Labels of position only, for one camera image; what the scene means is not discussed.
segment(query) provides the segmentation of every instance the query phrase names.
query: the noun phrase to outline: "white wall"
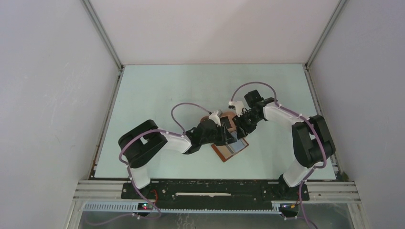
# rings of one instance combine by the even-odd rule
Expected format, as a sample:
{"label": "white wall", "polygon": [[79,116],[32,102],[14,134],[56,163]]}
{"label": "white wall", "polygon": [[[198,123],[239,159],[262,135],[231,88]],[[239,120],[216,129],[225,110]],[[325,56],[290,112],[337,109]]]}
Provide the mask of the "white wall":
{"label": "white wall", "polygon": [[117,69],[79,0],[0,3],[0,228],[61,228]]}
{"label": "white wall", "polygon": [[124,64],[303,63],[339,0],[92,0]]}
{"label": "white wall", "polygon": [[311,69],[375,229],[405,224],[404,12],[403,0],[349,1]]}

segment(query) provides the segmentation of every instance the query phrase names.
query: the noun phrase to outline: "white table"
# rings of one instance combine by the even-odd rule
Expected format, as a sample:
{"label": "white table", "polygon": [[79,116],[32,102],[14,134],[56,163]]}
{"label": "white table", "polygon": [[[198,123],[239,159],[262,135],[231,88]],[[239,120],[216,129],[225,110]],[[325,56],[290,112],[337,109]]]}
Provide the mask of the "white table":
{"label": "white table", "polygon": [[[96,167],[95,177],[126,178],[119,162],[118,139],[152,119],[160,129],[181,133],[170,111],[181,102],[200,104],[213,111],[226,111],[235,89],[250,81],[272,85],[284,106],[307,116],[316,114],[301,64],[192,64],[127,65]],[[273,96],[263,85],[248,85],[235,99],[257,89],[262,97]],[[207,113],[189,105],[176,108],[177,120],[186,130],[197,126]],[[210,145],[191,155],[159,151],[148,163],[151,178],[188,179],[278,179],[294,160],[291,133],[277,123],[261,121],[246,138],[249,147],[225,163]],[[330,160],[312,179],[335,179]]]}

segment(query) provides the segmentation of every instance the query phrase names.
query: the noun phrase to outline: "metal frame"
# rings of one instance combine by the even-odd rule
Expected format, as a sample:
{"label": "metal frame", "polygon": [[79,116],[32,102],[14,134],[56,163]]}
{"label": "metal frame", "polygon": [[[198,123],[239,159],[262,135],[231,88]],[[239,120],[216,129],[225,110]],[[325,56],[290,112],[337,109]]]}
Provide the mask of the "metal frame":
{"label": "metal frame", "polygon": [[[117,93],[118,93],[118,88],[121,83],[122,79],[122,74],[123,74],[123,65],[121,61],[118,58],[118,55],[116,51],[114,50],[114,47],[110,41],[110,39],[107,36],[106,31],[104,30],[104,27],[102,26],[95,10],[94,7],[92,6],[90,0],[81,0],[84,4],[85,9],[87,10],[92,22],[94,23],[97,31],[100,34],[101,39],[105,43],[106,47],[108,48],[110,54],[112,55],[114,61],[117,64],[117,67],[119,70],[121,70],[121,73],[119,75],[116,88],[114,90],[111,102],[110,102],[110,107],[108,109],[108,112],[106,114],[106,121],[104,123],[104,126],[102,128],[101,134],[100,134],[100,142],[99,145],[97,146],[97,149],[95,151],[95,160],[94,164],[96,165],[97,160],[98,160],[98,153],[101,149],[101,145],[103,144],[108,123],[111,118],[111,113],[112,109],[114,107],[116,98],[117,98]],[[308,86],[314,101],[314,105],[316,108],[316,111],[318,114],[322,114],[322,106],[320,104],[319,98],[316,93],[316,86],[314,85],[314,82],[312,80],[309,67],[313,63],[313,60],[315,59],[320,47],[322,46],[324,40],[328,36],[329,32],[331,31],[333,25],[336,22],[336,19],[342,12],[342,9],[346,5],[348,0],[340,0],[338,5],[336,6],[335,11],[333,12],[327,26],[325,27],[325,30],[323,31],[320,39],[318,40],[316,46],[314,47],[314,50],[312,51],[308,61],[306,64],[303,64],[305,76],[308,81]],[[332,165],[334,167],[335,173],[339,174],[339,171],[342,171],[339,168],[339,163],[338,163],[338,158],[332,157]],[[90,174],[95,170],[96,166],[93,166],[90,169]],[[65,229],[77,229],[80,225],[80,220],[81,216],[84,210],[89,210],[92,209],[94,210],[94,205],[100,205],[102,203],[108,203],[108,205],[104,205],[102,208],[98,209],[99,211],[112,211],[113,208],[116,208],[117,206],[122,206],[122,205],[128,205],[128,206],[135,206],[139,202],[143,202],[143,200],[125,200],[121,199],[121,190],[122,190],[122,185],[126,181],[124,180],[81,180],[78,182],[77,188],[75,195],[72,200],[72,204],[69,208],[68,216],[66,219],[66,223],[64,228]],[[357,192],[357,188],[354,182],[340,182],[340,181],[317,181],[317,182],[306,182],[308,186],[308,191],[309,191],[309,196],[310,200],[309,201],[304,201],[304,203],[307,204],[321,204],[321,203],[345,203],[348,205],[349,212],[352,218],[352,222],[354,224],[355,229],[363,229],[363,228],[369,228],[367,218],[364,214],[364,210],[362,208],[362,204],[360,201],[360,196]],[[274,214],[274,213],[279,213],[278,212],[278,206],[281,203],[288,203],[288,201],[272,201],[273,204],[273,210],[269,211],[236,211],[236,213],[266,213],[266,214]],[[164,209],[164,212],[172,212],[172,213],[178,213],[178,212],[189,212],[192,211],[192,209],[186,210],[186,209]],[[223,211],[210,211],[211,213],[224,213]]]}

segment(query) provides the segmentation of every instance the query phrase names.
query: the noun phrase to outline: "gray wall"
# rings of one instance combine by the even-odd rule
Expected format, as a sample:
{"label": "gray wall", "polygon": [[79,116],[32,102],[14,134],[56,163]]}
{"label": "gray wall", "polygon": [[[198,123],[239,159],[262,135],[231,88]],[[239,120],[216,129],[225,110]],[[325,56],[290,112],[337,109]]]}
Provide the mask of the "gray wall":
{"label": "gray wall", "polygon": [[373,228],[403,228],[405,1],[351,0],[311,73]]}
{"label": "gray wall", "polygon": [[0,21],[0,228],[61,228],[117,69],[79,0],[2,0]]}

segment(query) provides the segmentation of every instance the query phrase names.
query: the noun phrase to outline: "black metal plate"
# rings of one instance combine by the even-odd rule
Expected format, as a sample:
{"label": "black metal plate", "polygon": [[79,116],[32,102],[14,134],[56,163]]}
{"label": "black metal plate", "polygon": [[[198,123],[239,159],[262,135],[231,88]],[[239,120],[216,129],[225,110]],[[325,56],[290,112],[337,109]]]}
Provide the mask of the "black metal plate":
{"label": "black metal plate", "polygon": [[[272,209],[272,200],[298,200],[292,192],[281,198],[275,193],[274,180],[186,180],[153,179],[141,190],[148,199],[155,199],[157,207],[169,209],[264,210]],[[230,196],[177,196],[176,193],[230,193]],[[141,199],[131,183],[123,185],[122,199]],[[307,186],[302,188],[303,200],[309,200]]]}

